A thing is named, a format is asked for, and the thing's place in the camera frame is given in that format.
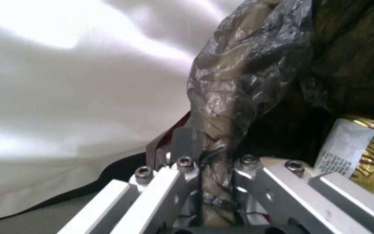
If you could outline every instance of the white label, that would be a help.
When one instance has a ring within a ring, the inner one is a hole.
[[[373,136],[374,129],[337,119],[318,154],[314,168],[319,174],[338,172],[350,178]]]

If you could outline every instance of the black object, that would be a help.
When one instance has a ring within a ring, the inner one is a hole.
[[[193,129],[189,126],[179,127],[172,132],[170,148],[170,161],[172,163],[176,162],[180,157],[193,156],[192,132]]]
[[[374,119],[374,0],[245,1],[194,60],[187,94],[204,192],[229,200],[243,153],[313,164],[337,117]]]
[[[306,234],[299,225],[169,228],[159,234]]]

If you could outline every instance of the black plastic bag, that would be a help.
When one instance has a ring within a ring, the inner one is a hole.
[[[313,163],[336,116],[374,118],[374,0],[247,0],[196,57],[187,93],[204,224],[234,223],[235,155]]]

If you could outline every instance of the dark plastic bag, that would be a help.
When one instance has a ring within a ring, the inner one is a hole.
[[[230,150],[258,116],[279,103],[311,57],[311,1],[282,1],[270,12],[271,7],[260,0],[245,1],[222,21],[190,73],[187,93],[193,150],[204,166],[202,189],[226,200]],[[261,13],[269,14],[265,21]],[[205,207],[203,212],[206,224],[212,212]],[[231,214],[222,213],[234,222]]]
[[[278,2],[245,1],[191,69],[204,225],[235,222],[227,204],[238,149],[313,163],[336,116],[374,118],[374,0]]]

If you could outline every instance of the silver metal bar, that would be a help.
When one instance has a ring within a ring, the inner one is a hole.
[[[295,219],[310,233],[370,233],[283,164],[262,170],[236,165],[235,183],[248,190],[277,224]]]
[[[136,186],[112,180],[58,234],[108,233],[137,197]]]
[[[309,181],[315,190],[374,233],[374,195],[339,173]]]
[[[111,233],[151,234],[171,227],[189,192],[182,173],[160,169]]]

